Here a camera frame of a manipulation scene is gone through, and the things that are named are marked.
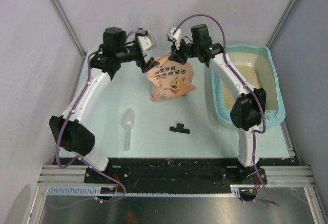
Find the orange cat litter bag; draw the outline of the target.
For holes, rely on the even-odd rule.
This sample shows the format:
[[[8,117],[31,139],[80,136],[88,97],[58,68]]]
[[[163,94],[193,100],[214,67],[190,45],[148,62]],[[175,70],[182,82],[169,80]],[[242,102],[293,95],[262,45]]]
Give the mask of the orange cat litter bag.
[[[194,68],[191,64],[180,64],[169,60],[169,55],[154,58],[159,65],[147,72],[147,78],[152,82],[150,100],[153,102],[186,96],[196,90],[192,84]]]

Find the clear plastic scoop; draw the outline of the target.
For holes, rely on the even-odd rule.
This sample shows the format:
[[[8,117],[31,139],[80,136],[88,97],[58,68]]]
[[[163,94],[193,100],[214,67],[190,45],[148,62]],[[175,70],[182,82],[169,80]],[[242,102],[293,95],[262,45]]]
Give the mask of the clear plastic scoop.
[[[135,112],[133,109],[128,108],[124,112],[121,125],[124,129],[123,149],[124,149],[124,151],[128,151],[128,150],[130,150],[130,147],[131,147],[131,132],[135,125]]]

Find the black bag clip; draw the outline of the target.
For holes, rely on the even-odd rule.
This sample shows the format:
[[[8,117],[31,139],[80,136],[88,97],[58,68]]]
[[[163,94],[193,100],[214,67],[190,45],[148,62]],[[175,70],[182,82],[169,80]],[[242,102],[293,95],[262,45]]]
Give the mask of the black bag clip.
[[[182,123],[177,123],[175,127],[170,127],[169,131],[183,133],[183,134],[190,134],[190,129],[185,128],[185,125]]]

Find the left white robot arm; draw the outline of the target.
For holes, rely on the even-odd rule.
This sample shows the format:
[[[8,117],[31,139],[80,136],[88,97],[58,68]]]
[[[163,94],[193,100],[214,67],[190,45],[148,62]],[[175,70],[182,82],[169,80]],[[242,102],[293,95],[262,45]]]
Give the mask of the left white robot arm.
[[[88,167],[95,168],[96,178],[107,183],[113,178],[113,170],[107,167],[109,159],[101,151],[95,135],[87,129],[87,119],[123,63],[135,62],[143,73],[159,63],[153,58],[145,60],[147,51],[156,47],[154,37],[145,29],[127,33],[110,27],[105,29],[102,39],[99,48],[87,57],[84,84],[62,114],[50,118],[49,126],[56,141],[56,163],[61,169],[73,163],[60,163],[59,150],[63,148]]]

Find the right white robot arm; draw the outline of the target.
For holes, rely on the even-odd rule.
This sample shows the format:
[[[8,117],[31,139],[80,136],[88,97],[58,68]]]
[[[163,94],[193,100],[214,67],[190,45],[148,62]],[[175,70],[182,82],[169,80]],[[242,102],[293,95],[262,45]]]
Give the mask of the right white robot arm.
[[[215,72],[228,87],[234,98],[230,111],[233,125],[238,129],[239,154],[236,166],[221,168],[221,181],[248,184],[258,173],[256,138],[260,128],[265,128],[266,91],[250,84],[229,59],[220,43],[213,43],[206,24],[191,28],[192,40],[186,43],[177,27],[170,29],[167,40],[172,42],[169,60],[185,64],[189,58],[198,60]]]

